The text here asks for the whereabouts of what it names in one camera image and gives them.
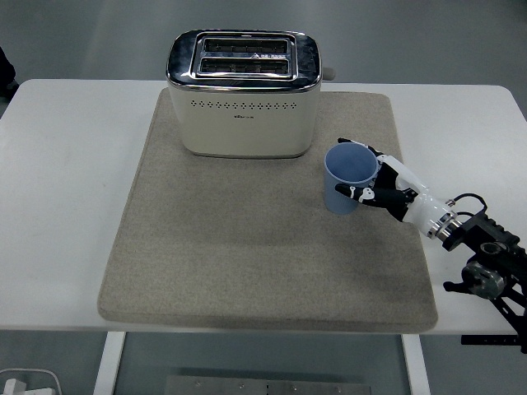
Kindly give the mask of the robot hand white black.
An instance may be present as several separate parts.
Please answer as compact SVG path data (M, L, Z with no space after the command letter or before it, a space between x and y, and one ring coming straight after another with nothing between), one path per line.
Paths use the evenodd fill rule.
M396 220L415 225L432 239L457 217L447 203L433 197L429 188L398 159L371 146L360 146L375 156L377 176L365 187L349 182L336 184L336 192L362 205L384 208Z

